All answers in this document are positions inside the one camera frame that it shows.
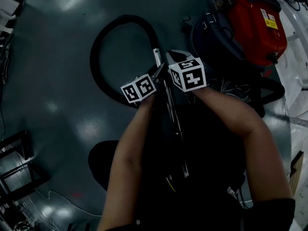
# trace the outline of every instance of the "vacuum hose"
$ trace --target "vacuum hose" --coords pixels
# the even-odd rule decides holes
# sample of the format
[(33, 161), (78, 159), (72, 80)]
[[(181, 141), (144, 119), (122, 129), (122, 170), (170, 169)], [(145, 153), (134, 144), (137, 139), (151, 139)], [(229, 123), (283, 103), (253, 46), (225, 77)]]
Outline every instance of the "vacuum hose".
[(136, 23), (140, 25), (149, 37), (152, 50), (159, 48), (158, 39), (157, 39), (156, 33), (153, 27), (151, 26), (151, 24), (139, 16), (125, 14), (125, 15), (118, 17), (111, 23), (109, 23), (96, 37), (92, 45), (92, 49), (90, 53), (90, 67), (91, 67), (92, 76), (96, 84), (107, 96), (109, 96), (110, 98), (112, 98), (113, 100), (121, 104), (127, 105), (129, 107), (137, 108), (137, 106), (134, 103), (128, 103), (124, 95), (118, 93), (116, 90), (112, 89), (107, 84), (107, 82), (104, 80), (101, 74), (100, 65), (99, 65), (99, 53), (101, 50), (101, 42), (111, 30), (113, 30), (119, 25), (123, 25), (126, 23)]

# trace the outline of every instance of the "dark gray floor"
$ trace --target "dark gray floor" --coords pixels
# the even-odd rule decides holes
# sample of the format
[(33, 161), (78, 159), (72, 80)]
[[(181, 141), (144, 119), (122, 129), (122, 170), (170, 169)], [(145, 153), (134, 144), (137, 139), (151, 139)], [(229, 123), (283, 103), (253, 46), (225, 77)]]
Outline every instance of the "dark gray floor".
[[(108, 98), (92, 79), (89, 55), (100, 30), (122, 14), (135, 14), (153, 25), (162, 51), (185, 50), (181, 20), (198, 16), (204, 1), (26, 0), (15, 28), (2, 107), (6, 137), (28, 129), (35, 160), (51, 175), (39, 187), (43, 194), (56, 190), (87, 211), (102, 212), (105, 190), (91, 175), (88, 153), (100, 141), (119, 139), (135, 110)], [(104, 74), (117, 88), (154, 64), (148, 39), (137, 26), (115, 30), (106, 42)], [(20, 178), (27, 181), (27, 176)], [(80, 223), (81, 230), (88, 220), (93, 230), (97, 225), (99, 218), (57, 195), (51, 194), (50, 200), (37, 193), (30, 197), (48, 217), (45, 221), (52, 219), (60, 230), (70, 222)], [(29, 199), (24, 200), (37, 219), (44, 219)]]

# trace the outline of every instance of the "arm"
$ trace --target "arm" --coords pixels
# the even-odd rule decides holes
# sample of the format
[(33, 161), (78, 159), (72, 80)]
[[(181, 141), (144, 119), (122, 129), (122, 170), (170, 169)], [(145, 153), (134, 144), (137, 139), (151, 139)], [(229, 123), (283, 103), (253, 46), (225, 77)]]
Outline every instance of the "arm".
[(142, 101), (116, 147), (98, 231), (136, 222), (135, 208), (141, 181), (141, 157), (153, 103), (153, 95)]
[(231, 132), (242, 137), (254, 203), (293, 198), (274, 139), (254, 109), (209, 87), (193, 93), (216, 113)]

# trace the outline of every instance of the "person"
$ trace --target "person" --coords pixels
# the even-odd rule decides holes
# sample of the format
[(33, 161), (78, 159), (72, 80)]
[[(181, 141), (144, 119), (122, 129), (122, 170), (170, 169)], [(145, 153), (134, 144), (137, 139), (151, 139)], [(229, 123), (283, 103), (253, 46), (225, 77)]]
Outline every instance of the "person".
[[(213, 169), (196, 177), (197, 172), (202, 171), (200, 167), (185, 179), (187, 182), (180, 192), (174, 192), (163, 177), (164, 169), (160, 170), (163, 163), (158, 160), (163, 156), (155, 157), (152, 164), (144, 162), (151, 158), (144, 158), (143, 148), (146, 154), (147, 131), (155, 100), (152, 95), (142, 101), (119, 142), (101, 142), (89, 154), (94, 178), (108, 189), (98, 231), (289, 230), (295, 201), (267, 125), (253, 108), (237, 98), (209, 87), (194, 90), (193, 94), (215, 113), (235, 138), (242, 141), (253, 207), (243, 209), (226, 188), (218, 189), (219, 182), (224, 181), (223, 172), (217, 173)], [(206, 148), (206, 136), (201, 139), (204, 142), (195, 152), (205, 151), (201, 148)], [(161, 153), (160, 146), (149, 148)], [(230, 145), (226, 152), (235, 150), (236, 147)], [(219, 157), (206, 161), (202, 158), (203, 161), (195, 164), (205, 167), (214, 161), (215, 168), (221, 168), (224, 164), (220, 164)], [(224, 171), (227, 173), (231, 168), (228, 166)]]

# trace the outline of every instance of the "yellow sticker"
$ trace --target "yellow sticker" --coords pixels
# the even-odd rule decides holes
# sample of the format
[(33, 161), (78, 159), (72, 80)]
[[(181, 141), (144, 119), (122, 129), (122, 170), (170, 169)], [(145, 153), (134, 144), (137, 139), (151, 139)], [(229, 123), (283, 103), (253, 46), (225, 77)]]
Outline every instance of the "yellow sticker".
[(274, 29), (278, 29), (275, 21), (269, 20), (269, 19), (264, 19), (264, 20), (265, 20), (266, 26), (274, 28)]

